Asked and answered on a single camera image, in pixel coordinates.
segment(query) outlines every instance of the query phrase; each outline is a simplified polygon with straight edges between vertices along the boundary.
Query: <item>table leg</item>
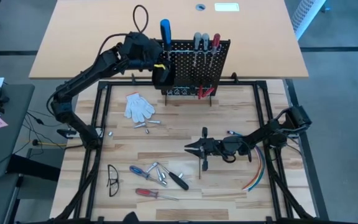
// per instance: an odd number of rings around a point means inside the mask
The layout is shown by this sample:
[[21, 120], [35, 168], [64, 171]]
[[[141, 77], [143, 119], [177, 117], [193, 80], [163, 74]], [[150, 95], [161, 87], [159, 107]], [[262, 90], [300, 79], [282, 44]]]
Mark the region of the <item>table leg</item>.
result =
[[60, 169], [42, 164], [40, 162], [32, 161], [28, 158], [18, 155], [12, 155], [9, 165], [6, 169], [7, 173], [18, 173], [24, 175], [31, 175], [40, 177], [46, 180], [56, 181], [59, 179]]

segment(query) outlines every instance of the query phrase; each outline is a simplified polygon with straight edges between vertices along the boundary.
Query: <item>eyeglasses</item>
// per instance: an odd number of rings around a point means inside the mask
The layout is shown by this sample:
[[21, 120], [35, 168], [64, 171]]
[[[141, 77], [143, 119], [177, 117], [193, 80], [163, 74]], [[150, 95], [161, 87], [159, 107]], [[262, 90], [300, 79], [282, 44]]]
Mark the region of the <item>eyeglasses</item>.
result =
[[108, 181], [106, 187], [109, 187], [109, 196], [113, 197], [118, 193], [118, 189], [119, 189], [118, 171], [111, 164], [107, 165], [107, 170], [108, 170]]

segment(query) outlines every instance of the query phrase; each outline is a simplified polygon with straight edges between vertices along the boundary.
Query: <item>wooden work surface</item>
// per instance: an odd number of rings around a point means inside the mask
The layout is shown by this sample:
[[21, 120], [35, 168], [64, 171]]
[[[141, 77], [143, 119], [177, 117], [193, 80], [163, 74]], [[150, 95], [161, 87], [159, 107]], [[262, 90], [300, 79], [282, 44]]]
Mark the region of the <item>wooden work surface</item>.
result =
[[[268, 80], [268, 87], [276, 116], [288, 107], [283, 83], [281, 80]], [[134, 91], [138, 91], [155, 107], [156, 113], [152, 119], [162, 121], [160, 125], [148, 124], [150, 134], [145, 134], [145, 128], [134, 129], [132, 120], [124, 117], [126, 95]], [[91, 121], [95, 96], [96, 84], [81, 93], [78, 98], [76, 114], [85, 123]], [[266, 216], [274, 217], [266, 170], [256, 188], [250, 192], [241, 190], [257, 172], [259, 164], [255, 153], [251, 163], [246, 156], [237, 157], [233, 164], [223, 162], [220, 157], [210, 156], [209, 170], [203, 172], [199, 180], [198, 158], [184, 151], [184, 145], [200, 138], [203, 126], [208, 128], [208, 136], [215, 139], [227, 136], [227, 130], [248, 134], [259, 128], [252, 87], [220, 86], [217, 95], [213, 97], [212, 107], [209, 107], [208, 99], [178, 97], [180, 96], [168, 97], [168, 103], [164, 106], [164, 96], [152, 86], [112, 88], [92, 219], [104, 216], [105, 220], [120, 221], [131, 211], [135, 211], [139, 220], [143, 221], [265, 220]], [[114, 133], [113, 137], [108, 136], [110, 131]], [[80, 144], [79, 139], [69, 141], [69, 145], [77, 144]], [[51, 217], [56, 217], [63, 211], [74, 196], [78, 188], [84, 151], [83, 148], [66, 151]], [[291, 192], [306, 211], [314, 215], [301, 156], [286, 147], [282, 150], [282, 157]], [[169, 177], [168, 187], [164, 188], [129, 171], [130, 165], [146, 170], [156, 161], [176, 174], [184, 173], [183, 179], [190, 189], [185, 192]], [[117, 168], [120, 180], [119, 193], [111, 198], [106, 187], [108, 164]], [[157, 177], [155, 170], [151, 174]], [[176, 197], [180, 201], [139, 196], [135, 194], [138, 187], [160, 189], [162, 195]], [[282, 212], [285, 213], [281, 191], [278, 190], [278, 194]], [[87, 199], [85, 196], [82, 217]]]
[[[144, 32], [149, 38], [161, 39], [160, 21], [169, 19], [172, 39], [192, 40], [195, 32], [206, 32], [210, 39], [215, 33], [222, 40], [230, 39], [223, 78], [233, 72], [246, 78], [308, 76], [284, 0], [238, 1], [238, 12], [217, 12], [217, 2], [233, 1], [205, 1], [206, 9], [197, 11], [200, 2], [194, 0], [59, 0], [29, 77], [67, 79], [91, 66], [107, 36], [136, 31], [132, 11], [137, 4], [149, 12]], [[142, 9], [136, 19], [143, 28]], [[105, 50], [123, 40], [112, 38]], [[131, 78], [131, 73], [113, 78]], [[133, 73], [151, 77], [147, 71]]]

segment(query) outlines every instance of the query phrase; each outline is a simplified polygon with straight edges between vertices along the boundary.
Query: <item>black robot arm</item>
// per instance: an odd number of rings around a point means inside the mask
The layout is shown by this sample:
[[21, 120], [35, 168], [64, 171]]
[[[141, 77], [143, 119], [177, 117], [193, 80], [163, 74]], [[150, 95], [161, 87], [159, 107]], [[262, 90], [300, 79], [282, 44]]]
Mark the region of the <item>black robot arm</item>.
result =
[[101, 147], [101, 142], [95, 128], [85, 124], [74, 114], [71, 104], [74, 96], [96, 81], [118, 73], [124, 74], [126, 70], [152, 70], [157, 63], [164, 64], [166, 69], [169, 68], [168, 62], [159, 62], [162, 48], [154, 39], [149, 39], [138, 32], [119, 35], [126, 36], [124, 44], [118, 43], [113, 48], [98, 54], [92, 66], [58, 86], [50, 97], [53, 99], [50, 106], [56, 120], [78, 131], [87, 149], [97, 149]]
[[[280, 124], [280, 117], [285, 114], [285, 121]], [[251, 162], [251, 150], [256, 144], [268, 140], [269, 145], [282, 147], [287, 143], [287, 136], [306, 131], [311, 121], [302, 106], [293, 106], [283, 110], [276, 118], [247, 136], [229, 136], [222, 140], [207, 138], [208, 130], [203, 128], [202, 138], [188, 144], [186, 152], [203, 159], [203, 171], [208, 170], [207, 156], [221, 156], [225, 162], [236, 160], [236, 152], [240, 156], [248, 155]]]

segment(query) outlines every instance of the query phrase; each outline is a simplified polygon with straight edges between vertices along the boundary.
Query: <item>white glove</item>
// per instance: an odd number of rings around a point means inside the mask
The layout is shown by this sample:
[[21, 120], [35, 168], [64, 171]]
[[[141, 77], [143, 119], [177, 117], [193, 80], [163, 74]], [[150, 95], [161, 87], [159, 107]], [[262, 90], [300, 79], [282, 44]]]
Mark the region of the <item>white glove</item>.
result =
[[154, 113], [154, 107], [145, 98], [140, 97], [138, 93], [127, 96], [127, 106], [124, 114], [126, 118], [132, 117], [135, 123], [144, 122], [144, 117], [149, 119]]

